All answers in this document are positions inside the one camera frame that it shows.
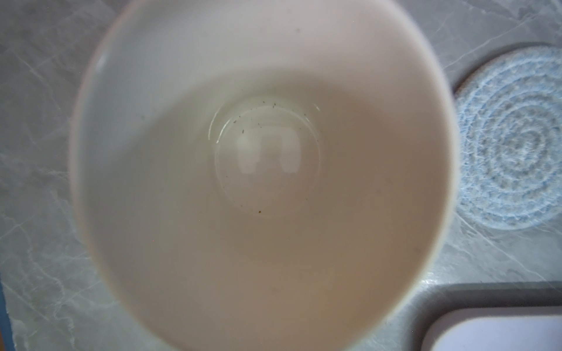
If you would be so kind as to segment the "clear glass round coaster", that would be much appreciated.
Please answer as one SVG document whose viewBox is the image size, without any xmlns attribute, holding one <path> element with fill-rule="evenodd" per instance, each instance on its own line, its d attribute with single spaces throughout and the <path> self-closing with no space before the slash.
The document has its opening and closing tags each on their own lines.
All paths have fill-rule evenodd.
<svg viewBox="0 0 562 351">
<path fill-rule="evenodd" d="M 458 87 L 458 208 L 480 225 L 522 230 L 561 213 L 561 50 L 518 48 Z"/>
</svg>

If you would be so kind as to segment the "lavender serving tray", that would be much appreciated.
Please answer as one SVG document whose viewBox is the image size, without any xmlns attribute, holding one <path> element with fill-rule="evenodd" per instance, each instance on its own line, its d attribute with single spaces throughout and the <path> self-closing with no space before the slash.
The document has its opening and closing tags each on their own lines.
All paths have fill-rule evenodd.
<svg viewBox="0 0 562 351">
<path fill-rule="evenodd" d="M 437 319 L 422 350 L 560 350 L 560 307 L 459 309 Z"/>
</svg>

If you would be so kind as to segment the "white mug purple handle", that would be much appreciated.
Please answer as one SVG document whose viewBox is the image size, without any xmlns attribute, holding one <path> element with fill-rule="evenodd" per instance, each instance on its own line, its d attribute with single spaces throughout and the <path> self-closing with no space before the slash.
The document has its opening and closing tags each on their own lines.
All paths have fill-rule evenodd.
<svg viewBox="0 0 562 351">
<path fill-rule="evenodd" d="M 449 82 L 395 1 L 132 1 L 80 87 L 83 241 L 180 350 L 344 350 L 411 297 L 459 180 Z"/>
</svg>

